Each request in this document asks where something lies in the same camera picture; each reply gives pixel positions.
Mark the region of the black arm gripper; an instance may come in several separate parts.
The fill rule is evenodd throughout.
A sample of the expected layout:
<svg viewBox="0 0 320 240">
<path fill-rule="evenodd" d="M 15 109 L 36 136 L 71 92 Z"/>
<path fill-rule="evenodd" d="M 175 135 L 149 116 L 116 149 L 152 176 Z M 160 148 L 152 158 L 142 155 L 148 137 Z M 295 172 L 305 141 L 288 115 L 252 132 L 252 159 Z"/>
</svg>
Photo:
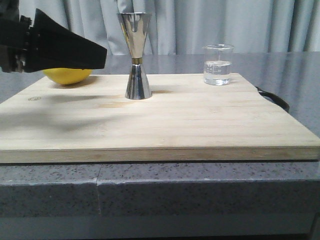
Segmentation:
<svg viewBox="0 0 320 240">
<path fill-rule="evenodd" d="M 31 24 L 29 17 L 20 15 L 18 0 L 0 2 L 0 69 L 3 72 L 105 67 L 106 48 L 64 28 L 42 10 L 36 9 L 34 25 L 30 28 Z"/>
</svg>

